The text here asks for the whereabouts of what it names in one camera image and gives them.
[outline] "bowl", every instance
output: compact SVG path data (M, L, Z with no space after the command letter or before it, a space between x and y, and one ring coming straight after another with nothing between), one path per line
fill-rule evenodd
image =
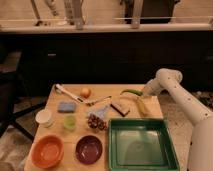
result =
M61 139L55 135L41 138L34 146L31 154L35 166L47 169L56 166L63 158L64 147Z
M70 131L73 131L75 129L76 119L72 115L68 115L64 118L64 127Z
M78 141L75 154L81 163L93 164L101 157L101 141L92 135L85 136Z

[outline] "wall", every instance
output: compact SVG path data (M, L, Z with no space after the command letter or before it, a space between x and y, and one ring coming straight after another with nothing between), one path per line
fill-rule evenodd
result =
M213 32L0 35L21 49L19 72L35 94L53 83L146 83L179 69L188 90L213 89Z

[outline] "black chair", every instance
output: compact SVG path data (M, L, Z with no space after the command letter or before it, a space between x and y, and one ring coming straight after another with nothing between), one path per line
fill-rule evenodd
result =
M9 50L0 40L0 137L7 130L7 127L9 125L12 125L33 141L34 137L20 124L18 124L16 122L16 119L32 112L33 110L45 106L46 102L13 113L14 102L16 99L18 99L16 90L19 85L18 83L20 83L20 81L22 80L19 80L16 70L1 70L2 68L4 68L4 62L6 61L8 56Z
M21 133L23 133L26 137L33 141L34 137L25 130L20 124L16 122L16 119L26 115L33 110L41 108L45 106L45 102L31 106L27 109L22 111L13 113L14 109L14 101L16 95L16 87L15 87L15 80L6 80L0 79L0 137L4 134L7 127L9 125L14 126L17 128Z

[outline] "orange bowl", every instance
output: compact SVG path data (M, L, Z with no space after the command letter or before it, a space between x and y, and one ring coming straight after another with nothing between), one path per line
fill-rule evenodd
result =
M55 135L41 138L32 150L32 162L35 166L47 169L57 165L64 154L61 139Z

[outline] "green cup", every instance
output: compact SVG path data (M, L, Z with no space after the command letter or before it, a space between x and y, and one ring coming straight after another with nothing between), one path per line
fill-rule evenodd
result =
M63 126L69 131L73 131L75 129L76 119L73 115L68 115L64 118Z

